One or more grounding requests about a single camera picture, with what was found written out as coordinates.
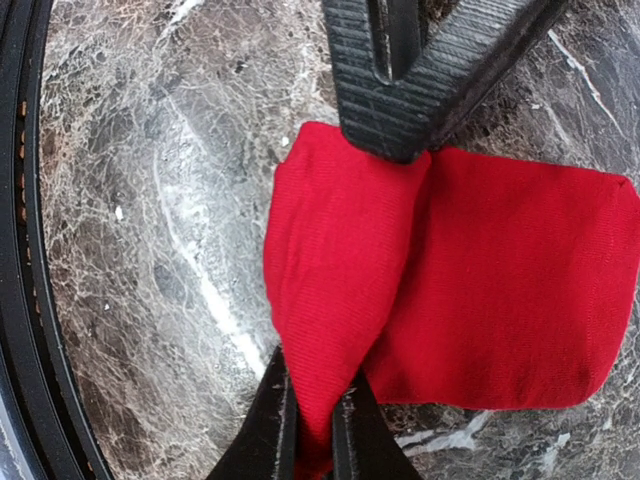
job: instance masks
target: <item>black circular edge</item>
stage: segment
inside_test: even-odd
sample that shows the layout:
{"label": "black circular edge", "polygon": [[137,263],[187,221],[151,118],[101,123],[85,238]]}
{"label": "black circular edge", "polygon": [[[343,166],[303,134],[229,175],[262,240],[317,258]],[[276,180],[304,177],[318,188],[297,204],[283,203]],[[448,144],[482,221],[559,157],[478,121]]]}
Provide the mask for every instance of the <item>black circular edge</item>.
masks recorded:
{"label": "black circular edge", "polygon": [[39,103],[52,1],[0,0],[2,428],[26,479],[111,480],[66,355],[44,246]]}

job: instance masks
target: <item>folded fabric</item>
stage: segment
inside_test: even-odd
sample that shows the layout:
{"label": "folded fabric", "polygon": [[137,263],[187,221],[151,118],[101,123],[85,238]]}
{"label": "folded fabric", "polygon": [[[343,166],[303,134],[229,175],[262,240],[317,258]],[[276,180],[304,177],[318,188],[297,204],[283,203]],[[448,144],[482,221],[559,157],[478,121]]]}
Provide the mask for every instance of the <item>folded fabric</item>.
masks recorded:
{"label": "folded fabric", "polygon": [[454,148],[393,165],[307,124],[265,245],[305,476],[364,366],[381,403],[565,408],[605,382],[634,299],[640,201],[624,177]]}

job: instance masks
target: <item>gray marble countertop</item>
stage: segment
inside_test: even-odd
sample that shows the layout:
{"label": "gray marble countertop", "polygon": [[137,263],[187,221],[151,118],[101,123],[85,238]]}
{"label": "gray marble countertop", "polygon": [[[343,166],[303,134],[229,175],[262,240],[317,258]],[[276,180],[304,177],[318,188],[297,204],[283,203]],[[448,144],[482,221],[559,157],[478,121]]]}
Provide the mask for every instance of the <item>gray marble countertop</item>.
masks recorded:
{"label": "gray marble countertop", "polygon": [[[638,187],[639,12],[573,2],[453,143]],[[58,0],[45,63],[46,242],[95,434],[118,479],[204,478],[277,343],[274,168],[304,121],[337,122],[320,0]],[[580,407],[385,414],[432,480],[640,478],[638,326]]]}

